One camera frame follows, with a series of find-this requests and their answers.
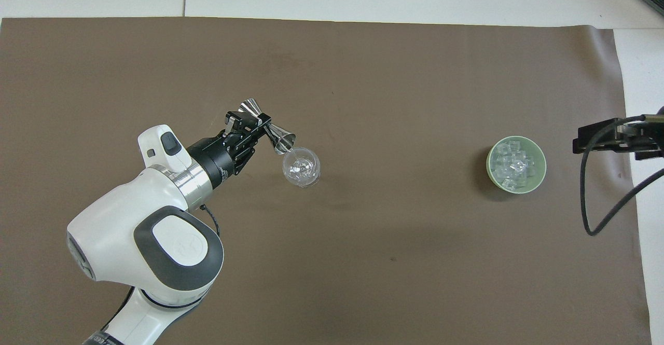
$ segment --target cable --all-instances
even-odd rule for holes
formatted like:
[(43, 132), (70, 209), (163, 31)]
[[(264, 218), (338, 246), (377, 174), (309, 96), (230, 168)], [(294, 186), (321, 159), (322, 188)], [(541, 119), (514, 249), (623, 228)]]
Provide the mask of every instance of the cable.
[(111, 319), (109, 319), (106, 322), (106, 324), (104, 324), (104, 326), (102, 327), (102, 332), (105, 331), (108, 328), (108, 325), (111, 324), (111, 321), (113, 321), (113, 319), (116, 316), (118, 316), (120, 310), (122, 310), (125, 307), (125, 305), (127, 304), (127, 302), (129, 302), (129, 298), (131, 297), (131, 294), (133, 293), (133, 289), (134, 289), (134, 287), (129, 288), (129, 292), (127, 292), (127, 296), (125, 297), (125, 300), (122, 302), (122, 304), (118, 308), (118, 311), (116, 311), (116, 313), (113, 314), (113, 316), (111, 316)]
[(607, 215), (602, 219), (600, 224), (595, 228), (595, 229), (590, 229), (590, 225), (588, 225), (588, 214), (586, 213), (586, 163), (588, 162), (588, 155), (590, 154), (590, 151), (595, 147), (595, 144), (597, 144), (598, 141), (600, 141), (600, 138), (603, 137), (607, 132), (611, 131), (614, 129), (614, 127), (617, 127), (619, 125), (624, 125), (625, 123), (629, 122), (635, 122), (635, 121), (643, 121), (645, 120), (645, 116), (633, 116), (629, 118), (624, 118), (621, 120), (617, 120), (616, 122), (611, 123), (611, 125), (608, 125), (601, 130), (597, 131), (595, 135), (592, 136), (590, 139), (590, 142), (588, 142), (588, 145), (586, 146), (586, 150), (583, 153), (583, 157), (581, 158), (581, 171), (580, 171), (580, 178), (579, 178), (579, 189), (580, 189), (580, 195), (581, 195), (581, 216), (583, 217), (583, 225), (584, 228), (586, 229), (586, 232), (590, 236), (595, 236), (598, 234), (602, 229), (604, 229), (605, 225), (609, 223), (609, 220), (611, 220), (616, 213), (623, 208), (623, 206), (628, 203), (628, 201), (636, 196), (641, 189), (645, 188), (648, 186), (650, 183), (654, 182), (655, 180), (659, 179), (660, 177), (664, 176), (664, 169), (659, 170), (658, 172), (655, 172), (653, 175), (650, 175), (648, 178), (643, 180), (638, 184), (638, 186), (634, 187), (631, 189), (627, 194), (621, 198), (619, 202), (614, 205), (614, 207), (607, 213)]
[(214, 227), (216, 227), (216, 235), (221, 237), (219, 235), (219, 224), (216, 222), (216, 218), (214, 218), (214, 214), (212, 213), (212, 211), (210, 211), (205, 204), (202, 204), (200, 209), (208, 212), (210, 218), (212, 218), (212, 222), (214, 222)]

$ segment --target clear glass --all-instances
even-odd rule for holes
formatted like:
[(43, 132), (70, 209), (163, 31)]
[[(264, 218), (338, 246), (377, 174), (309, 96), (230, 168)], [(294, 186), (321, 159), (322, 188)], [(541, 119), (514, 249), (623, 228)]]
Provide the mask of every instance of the clear glass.
[(321, 162), (310, 149), (298, 147), (291, 149), (284, 156), (284, 176), (298, 187), (311, 187), (321, 175)]

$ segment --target white table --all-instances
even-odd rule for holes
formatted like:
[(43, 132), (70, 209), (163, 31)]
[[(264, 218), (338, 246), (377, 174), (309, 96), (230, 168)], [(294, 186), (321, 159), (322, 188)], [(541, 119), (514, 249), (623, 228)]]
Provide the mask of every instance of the white table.
[[(641, 0), (0, 0), (0, 17), (206, 16), (616, 29), (626, 114), (664, 106), (664, 17)], [(598, 116), (599, 119), (613, 116)], [(636, 162), (637, 184), (662, 160)], [(664, 182), (637, 196), (654, 344), (664, 344)]]

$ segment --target brown paper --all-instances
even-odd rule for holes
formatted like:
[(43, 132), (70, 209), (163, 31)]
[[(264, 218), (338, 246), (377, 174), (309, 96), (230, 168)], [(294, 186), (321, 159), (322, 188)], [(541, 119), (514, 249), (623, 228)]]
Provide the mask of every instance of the brown paper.
[[(289, 184), (259, 143), (208, 203), (221, 274), (157, 343), (650, 342), (635, 205), (586, 236), (571, 152), (576, 128), (624, 116), (612, 31), (4, 19), (0, 76), (3, 343), (100, 328), (126, 287), (78, 270), (66, 225), (138, 175), (143, 130), (192, 144), (249, 97), (322, 179)], [(548, 163), (522, 196), (486, 175), (512, 134)], [(593, 153), (591, 222), (629, 187), (628, 156)]]

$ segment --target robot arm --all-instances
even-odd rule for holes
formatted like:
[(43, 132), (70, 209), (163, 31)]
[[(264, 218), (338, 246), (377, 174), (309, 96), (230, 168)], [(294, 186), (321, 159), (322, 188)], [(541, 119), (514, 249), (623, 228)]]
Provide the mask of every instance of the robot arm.
[(226, 114), (225, 130), (187, 149), (166, 125), (139, 136), (145, 169), (67, 227), (68, 247), (88, 277), (133, 287), (116, 316), (85, 344), (154, 343), (201, 302), (224, 251), (218, 235), (190, 212), (240, 173), (263, 135), (278, 153), (292, 148), (295, 136), (281, 131), (249, 99)]

